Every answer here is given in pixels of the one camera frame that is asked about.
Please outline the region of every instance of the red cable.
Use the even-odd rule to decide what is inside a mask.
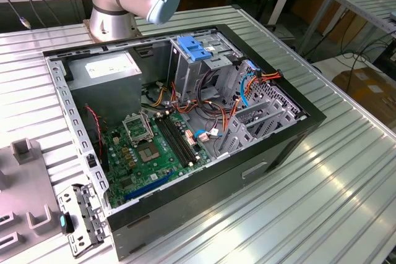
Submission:
[[[95,122],[97,123],[97,128],[98,128],[98,137],[99,137],[99,159],[101,159],[101,132],[100,132],[100,126],[99,126],[99,120],[98,120],[98,116],[97,114],[95,114],[95,112],[92,110],[92,108],[90,108],[89,106],[85,106],[85,108],[87,110],[89,110],[91,112],[91,114],[93,115],[93,117],[95,118]]]

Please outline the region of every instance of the ram slot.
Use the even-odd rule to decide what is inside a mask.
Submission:
[[[169,146],[173,150],[173,153],[175,153],[176,157],[179,159],[179,162],[181,163],[181,165],[183,167],[187,167],[189,160],[188,160],[187,156],[183,153],[183,151],[180,149],[177,141],[175,140],[171,131],[169,131],[169,128],[165,124],[164,120],[157,119],[157,120],[155,120],[155,122],[157,123],[157,126],[160,129],[165,140],[168,142]]]
[[[177,141],[177,143],[179,144],[180,148],[183,150],[184,155],[187,156],[187,158],[189,159],[190,162],[195,163],[197,161],[195,155],[192,153],[189,145],[186,143],[186,141],[184,140],[183,136],[180,135],[179,130],[176,128],[176,126],[171,121],[171,119],[170,118],[166,118],[164,120],[164,122],[168,126],[168,128],[171,131],[172,135],[174,135],[174,139]]]

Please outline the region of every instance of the open computer tower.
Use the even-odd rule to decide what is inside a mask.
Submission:
[[[325,116],[226,25],[44,53],[84,172],[73,256],[120,260],[279,166]]]

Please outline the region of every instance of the slotted aluminum surface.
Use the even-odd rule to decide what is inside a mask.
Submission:
[[[396,31],[396,21],[389,15],[396,11],[396,0],[336,0],[347,9],[390,33]]]
[[[305,94],[327,119],[287,159],[229,199],[124,262],[380,263],[396,244],[395,135],[232,7],[180,12],[143,34],[228,24]],[[54,191],[84,182],[41,51],[91,43],[82,25],[0,35],[0,146],[37,139]],[[77,262],[61,234],[12,263]],[[107,238],[78,262],[114,263]]]

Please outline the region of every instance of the expansion slot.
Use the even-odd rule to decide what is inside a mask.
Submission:
[[[145,185],[144,187],[137,189],[135,191],[132,191],[131,193],[127,194],[124,196],[124,201],[128,201],[130,199],[136,198],[140,195],[143,195],[144,193],[147,193],[155,188],[158,188],[159,186],[166,184],[170,178],[170,176],[173,174],[174,172],[171,172],[169,174],[167,174],[166,176],[164,176],[163,178],[152,182],[151,184]]]
[[[165,140],[179,159],[183,167],[192,166],[197,159],[184,141],[174,123],[167,116],[155,120]]]

